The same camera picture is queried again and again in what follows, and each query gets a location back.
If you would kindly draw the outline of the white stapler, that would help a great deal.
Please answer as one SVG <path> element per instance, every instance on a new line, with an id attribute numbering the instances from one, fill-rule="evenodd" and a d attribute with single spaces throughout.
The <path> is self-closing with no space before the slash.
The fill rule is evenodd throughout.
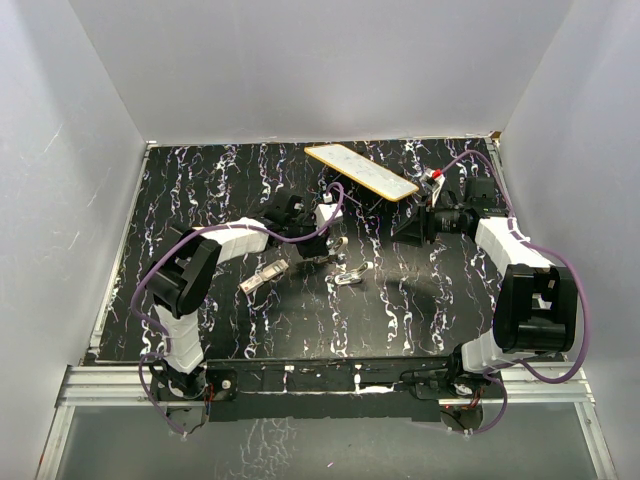
<path id="1" fill-rule="evenodd" d="M 326 259 L 328 261 L 337 259 L 338 256 L 346 249 L 348 243 L 349 239 L 346 236 L 330 238 L 326 244 L 328 250 Z"/>
<path id="2" fill-rule="evenodd" d="M 338 286 L 354 285 L 363 281 L 364 275 L 374 267 L 372 262 L 364 262 L 359 267 L 340 273 L 334 277 Z"/>

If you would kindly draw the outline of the white staple box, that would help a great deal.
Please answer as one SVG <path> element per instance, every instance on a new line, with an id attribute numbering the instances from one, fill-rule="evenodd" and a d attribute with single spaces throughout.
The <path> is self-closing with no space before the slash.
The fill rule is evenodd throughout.
<path id="1" fill-rule="evenodd" d="M 253 276 L 244 280 L 239 284 L 239 290 L 246 295 L 249 295 L 258 290 L 262 285 L 270 282 L 271 280 L 279 277 L 289 268 L 288 263 L 285 260 L 276 260 L 271 264 L 265 266 Z"/>

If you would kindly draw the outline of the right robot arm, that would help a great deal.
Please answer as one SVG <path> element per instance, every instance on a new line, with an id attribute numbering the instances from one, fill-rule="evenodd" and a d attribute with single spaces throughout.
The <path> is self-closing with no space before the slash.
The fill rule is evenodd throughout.
<path id="1" fill-rule="evenodd" d="M 447 388 L 466 397 L 478 389 L 481 373 L 544 354 L 569 351 L 575 341 L 578 288 L 570 270 L 556 266 L 528 246 L 516 220 L 496 202 L 495 181 L 469 178 L 464 198 L 444 205 L 444 175 L 430 170 L 423 182 L 428 194 L 392 233 L 395 243 L 432 244 L 440 234 L 471 239 L 502 277 L 491 328 L 458 346 L 446 371 Z"/>

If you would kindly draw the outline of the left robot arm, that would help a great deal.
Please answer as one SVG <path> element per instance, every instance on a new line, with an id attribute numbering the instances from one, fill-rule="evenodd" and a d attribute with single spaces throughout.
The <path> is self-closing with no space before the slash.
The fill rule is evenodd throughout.
<path id="1" fill-rule="evenodd" d="M 154 311 L 168 334 L 165 363 L 175 371 L 171 385 L 182 397 L 197 398 L 206 387 L 207 376 L 198 368 L 204 353 L 197 310 L 208 295 L 217 267 L 262 253 L 288 238 L 296 240 L 304 259 L 329 256 L 327 222 L 339 222 L 342 213 L 330 195 L 325 198 L 325 203 L 310 212 L 301 206 L 300 196 L 282 193 L 256 213 L 214 230 L 174 223 L 165 232 L 145 290 L 153 296 Z"/>

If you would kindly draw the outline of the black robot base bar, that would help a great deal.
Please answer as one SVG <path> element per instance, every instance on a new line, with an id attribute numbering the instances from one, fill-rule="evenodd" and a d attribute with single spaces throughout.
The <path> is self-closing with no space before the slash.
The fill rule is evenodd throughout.
<path id="1" fill-rule="evenodd" d="M 466 373 L 454 356 L 208 360 L 191 373 L 165 360 L 146 367 L 151 392 L 171 412 L 192 407 L 207 422 L 255 419 L 408 418 L 437 422 L 440 409 L 501 400 L 499 386 Z"/>

